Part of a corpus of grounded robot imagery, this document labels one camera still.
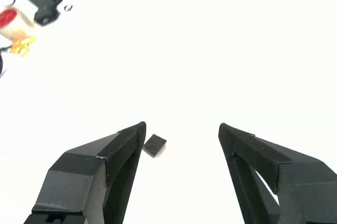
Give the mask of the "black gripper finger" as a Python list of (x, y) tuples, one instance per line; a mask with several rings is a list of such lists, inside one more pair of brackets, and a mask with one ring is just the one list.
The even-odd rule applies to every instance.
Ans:
[(324, 162), (222, 123), (245, 223), (336, 223), (336, 173)]
[(32, 223), (123, 223), (146, 136), (140, 122), (64, 152), (48, 170)]

